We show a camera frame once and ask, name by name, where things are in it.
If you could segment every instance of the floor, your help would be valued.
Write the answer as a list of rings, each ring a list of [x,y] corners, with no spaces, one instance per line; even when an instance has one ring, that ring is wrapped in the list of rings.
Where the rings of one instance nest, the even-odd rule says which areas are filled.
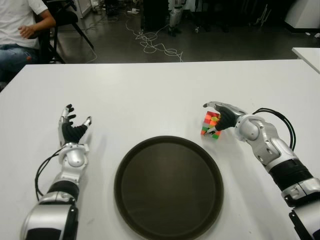
[[[142,40],[136,40],[126,24],[138,33],[140,16],[121,12],[117,17],[107,18],[90,12],[78,25],[94,45],[96,57],[71,25],[59,29],[58,52],[69,64],[180,61],[178,56],[167,56],[159,50],[152,54],[145,53],[140,45]],[[152,44],[162,43],[167,49],[176,49],[179,54],[183,52],[181,58],[184,62],[296,59],[292,47],[320,47],[319,39],[313,35],[291,33],[280,26],[230,27],[228,33],[222,32],[219,27],[212,27],[210,32],[200,29],[196,33],[195,24],[183,19],[179,28],[182,33],[176,37],[168,35],[168,28],[163,29]]]

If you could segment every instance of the colorful cube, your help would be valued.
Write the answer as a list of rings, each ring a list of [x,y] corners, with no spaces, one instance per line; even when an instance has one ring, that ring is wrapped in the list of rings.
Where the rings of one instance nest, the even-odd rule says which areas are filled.
[[[204,117],[204,121],[202,124],[202,129],[201,129],[201,135],[205,135],[205,133],[213,128],[215,125],[217,125],[218,121],[220,119],[220,114],[208,111]],[[218,139],[220,136],[221,131],[217,131],[214,134],[212,134],[213,139]]]

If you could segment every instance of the black tray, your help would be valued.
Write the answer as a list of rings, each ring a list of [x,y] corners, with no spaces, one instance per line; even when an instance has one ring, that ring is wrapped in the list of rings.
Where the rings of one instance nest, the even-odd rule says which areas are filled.
[[[197,144],[175,136],[145,140],[123,158],[114,183],[120,214],[150,240],[195,239],[217,219],[220,171]]]

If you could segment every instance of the black cable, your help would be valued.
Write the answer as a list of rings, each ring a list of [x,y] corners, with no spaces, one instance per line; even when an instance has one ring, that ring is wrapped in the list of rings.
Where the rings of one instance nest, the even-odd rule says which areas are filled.
[[[39,180],[40,174],[45,169],[45,167],[48,165],[50,160],[59,155],[57,153],[59,153],[61,150],[62,150],[62,148],[60,148],[52,156],[50,156],[46,160],[44,160],[43,163],[41,163],[41,165],[39,166],[38,170],[36,171],[36,175],[35,175],[35,178],[34,178],[34,188],[35,188],[35,196],[36,196],[36,199],[38,201],[39,201],[39,195],[43,196],[43,193],[40,191],[39,186],[38,186],[38,180]]]
[[[289,130],[289,134],[290,134],[290,146],[289,147],[292,149],[292,151],[294,151],[295,147],[296,147],[297,138],[296,138],[296,132],[295,132],[294,127],[292,126],[291,122],[282,113],[275,111],[273,109],[270,109],[270,108],[262,107],[262,108],[259,108],[257,111],[253,112],[252,114],[254,115],[257,113],[273,114],[285,123],[285,125],[287,126],[287,128]]]

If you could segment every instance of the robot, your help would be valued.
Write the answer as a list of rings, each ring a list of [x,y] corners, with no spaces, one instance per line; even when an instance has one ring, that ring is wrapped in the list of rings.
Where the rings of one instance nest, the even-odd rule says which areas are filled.
[[[77,199],[79,184],[84,174],[89,148],[79,144],[92,123],[89,116],[82,125],[73,127],[69,115],[74,108],[66,106],[59,120],[59,162],[61,172],[55,177],[48,192],[41,197],[26,217],[20,232],[21,240],[75,240],[78,228]]]
[[[183,6],[186,4],[187,0],[174,0],[174,8],[170,12],[170,22],[169,31],[170,36],[175,37],[176,33],[179,34],[181,31],[177,28],[180,23],[183,13]]]
[[[272,176],[281,196],[293,210],[289,217],[302,240],[320,240],[320,180],[311,175],[292,149],[279,138],[277,130],[262,117],[247,114],[230,104],[212,101],[203,105],[220,112],[221,118],[207,134],[233,127],[240,141],[247,142],[254,156]],[[63,109],[59,121],[62,150],[61,172],[49,191],[31,210],[21,229],[21,240],[75,240],[78,226],[80,178],[88,164],[87,145],[79,144],[91,124],[91,117],[77,127],[70,119],[71,105]]]
[[[203,107],[212,107],[221,115],[207,134],[234,127],[237,138],[252,147],[254,156],[280,188],[286,204],[293,208],[289,217],[300,239],[320,240],[320,180],[279,138],[275,126],[230,104],[212,101]]]

